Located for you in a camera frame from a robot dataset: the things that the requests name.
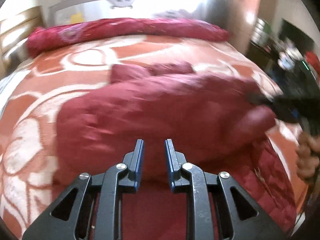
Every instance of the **fingers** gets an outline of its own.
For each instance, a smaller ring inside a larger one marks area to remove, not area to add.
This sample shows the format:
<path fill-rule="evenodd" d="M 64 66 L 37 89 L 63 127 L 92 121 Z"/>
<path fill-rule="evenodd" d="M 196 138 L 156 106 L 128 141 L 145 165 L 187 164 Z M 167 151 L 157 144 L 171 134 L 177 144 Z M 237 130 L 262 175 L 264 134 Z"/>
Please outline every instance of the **fingers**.
<path fill-rule="evenodd" d="M 296 152 L 300 158 L 308 158 L 311 156 L 311 149 L 307 144 L 301 144 Z"/>
<path fill-rule="evenodd" d="M 306 132 L 302 132 L 299 135 L 298 142 L 300 146 L 307 145 L 309 148 L 311 148 L 312 151 L 316 153 L 320 152 L 320 136 L 312 137 Z"/>
<path fill-rule="evenodd" d="M 320 152 L 320 137 L 311 137 L 309 136 L 308 138 L 308 145 L 310 146 L 310 148 L 316 152 L 319 153 Z"/>
<path fill-rule="evenodd" d="M 305 180 L 313 177 L 315 174 L 316 168 L 319 166 L 320 161 L 318 157 L 310 157 L 310 158 L 301 158 L 297 161 L 297 175 L 300 179 Z"/>
<path fill-rule="evenodd" d="M 312 156 L 312 152 L 320 152 L 320 137 L 311 137 L 309 134 L 302 132 L 298 139 L 299 148 L 296 150 L 298 155 L 297 160 L 297 175 L 300 179 L 308 181 L 316 172 L 320 161 L 318 156 Z"/>

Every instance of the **wall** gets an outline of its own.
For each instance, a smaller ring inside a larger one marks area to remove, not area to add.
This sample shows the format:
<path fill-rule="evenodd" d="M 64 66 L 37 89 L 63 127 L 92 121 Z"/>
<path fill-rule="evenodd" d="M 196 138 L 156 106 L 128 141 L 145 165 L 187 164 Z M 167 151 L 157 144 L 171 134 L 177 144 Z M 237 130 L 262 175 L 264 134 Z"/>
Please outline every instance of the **wall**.
<path fill-rule="evenodd" d="M 265 20 L 270 25 L 273 23 L 277 0 L 260 0 L 258 18 Z"/>
<path fill-rule="evenodd" d="M 315 52 L 320 57 L 320 32 L 303 2 L 301 0 L 277 0 L 272 25 L 275 33 L 278 33 L 281 28 L 282 18 L 297 26 L 314 40 Z"/>
<path fill-rule="evenodd" d="M 38 0 L 6 0 L 0 8 L 0 21 L 37 6 Z"/>

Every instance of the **orange bedspread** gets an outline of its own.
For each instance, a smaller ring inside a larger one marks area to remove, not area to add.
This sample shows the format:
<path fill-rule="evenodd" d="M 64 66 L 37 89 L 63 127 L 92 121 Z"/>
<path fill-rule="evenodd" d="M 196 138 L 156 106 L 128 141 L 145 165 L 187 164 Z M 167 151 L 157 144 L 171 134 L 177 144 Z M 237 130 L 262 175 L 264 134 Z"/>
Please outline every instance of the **orange bedspread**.
<path fill-rule="evenodd" d="M 252 77 L 272 95 L 278 87 L 227 42 L 132 35 L 91 41 L 45 52 L 12 94 L 0 120 L 2 160 L 0 216 L 21 237 L 62 187 L 55 184 L 55 120 L 61 105 L 108 84 L 113 64 L 190 62 L 197 72 Z M 307 186 L 295 173 L 299 127 L 282 122 L 268 135 L 294 188 L 298 209 Z"/>

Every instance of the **metal screw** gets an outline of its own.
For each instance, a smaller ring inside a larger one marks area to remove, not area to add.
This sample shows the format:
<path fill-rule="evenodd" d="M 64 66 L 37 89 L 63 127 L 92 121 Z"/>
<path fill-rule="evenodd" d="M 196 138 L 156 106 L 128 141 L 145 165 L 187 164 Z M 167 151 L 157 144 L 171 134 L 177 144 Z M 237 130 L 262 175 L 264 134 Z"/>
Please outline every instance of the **metal screw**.
<path fill-rule="evenodd" d="M 182 165 L 182 168 L 184 168 L 185 170 L 190 170 L 190 169 L 192 169 L 192 167 L 193 167 L 192 163 L 184 163 Z"/>
<path fill-rule="evenodd" d="M 230 177 L 230 174 L 227 173 L 226 171 L 223 171 L 220 173 L 220 177 L 223 179 L 228 179 Z"/>
<path fill-rule="evenodd" d="M 87 178 L 89 178 L 89 177 L 90 177 L 89 173 L 86 173 L 86 172 L 81 173 L 81 174 L 79 175 L 79 178 L 80 178 L 80 179 L 87 179 Z"/>
<path fill-rule="evenodd" d="M 116 167 L 117 167 L 118 170 L 123 170 L 123 169 L 125 169 L 127 167 L 127 165 L 125 165 L 124 163 L 119 163 L 119 164 L 117 164 Z"/>

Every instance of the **red blanket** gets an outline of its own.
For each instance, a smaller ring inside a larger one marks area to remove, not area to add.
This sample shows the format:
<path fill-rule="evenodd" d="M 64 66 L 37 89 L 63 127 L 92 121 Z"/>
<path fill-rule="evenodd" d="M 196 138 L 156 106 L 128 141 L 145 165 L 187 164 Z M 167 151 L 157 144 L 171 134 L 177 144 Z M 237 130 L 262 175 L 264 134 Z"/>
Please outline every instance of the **red blanket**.
<path fill-rule="evenodd" d="M 226 41 L 227 31 L 210 23 L 189 19 L 101 19 L 93 22 L 37 28 L 29 37 L 29 55 L 36 57 L 44 51 L 64 46 L 122 35 L 149 34 Z"/>
<path fill-rule="evenodd" d="M 120 162 L 145 140 L 141 188 L 124 198 L 124 239 L 184 239 L 185 198 L 167 184 L 164 140 L 204 171 L 228 171 L 284 230 L 295 222 L 292 187 L 265 131 L 275 115 L 245 100 L 254 81 L 170 74 L 118 82 L 66 102 L 57 117 L 60 170 L 69 183 Z"/>

